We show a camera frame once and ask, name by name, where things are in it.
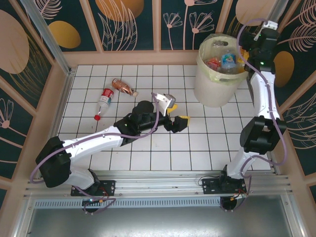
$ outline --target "bottle cap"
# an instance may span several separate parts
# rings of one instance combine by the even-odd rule
[[[138,92],[134,91],[132,96],[134,96],[136,98],[138,96]]]
[[[101,119],[101,117],[99,115],[94,116],[94,119],[99,121]]]

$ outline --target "red bottle cap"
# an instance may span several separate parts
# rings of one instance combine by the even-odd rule
[[[94,116],[94,119],[99,121],[101,119],[101,117],[99,115]]]

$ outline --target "white trash bin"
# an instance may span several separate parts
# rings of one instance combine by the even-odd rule
[[[218,55],[212,47],[214,41],[227,42],[223,47],[236,47],[235,38],[223,34],[214,36],[210,35],[211,38],[207,38],[198,50],[194,95],[205,106],[221,107],[232,98],[240,83],[247,78],[248,72],[223,74],[210,69],[204,63],[205,60]]]

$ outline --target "red label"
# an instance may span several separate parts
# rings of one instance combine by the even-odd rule
[[[102,95],[106,96],[106,97],[110,97],[113,94],[114,94],[114,92],[112,90],[108,89],[108,88],[104,89],[104,91],[102,93]]]

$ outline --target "white tiled floor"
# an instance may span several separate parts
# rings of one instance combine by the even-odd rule
[[[152,101],[151,92],[169,93],[177,99],[172,117],[191,116],[188,129],[167,132],[163,127],[132,144],[102,151],[83,159],[80,166],[94,170],[221,170],[239,150],[239,136],[253,117],[247,83],[243,82],[228,104],[209,108],[194,96],[196,66],[80,65],[65,108],[59,137],[83,137],[113,125],[139,101]],[[111,106],[100,121],[93,119],[104,86],[120,78],[139,95],[135,99],[115,91]],[[257,160],[254,170],[270,170]]]

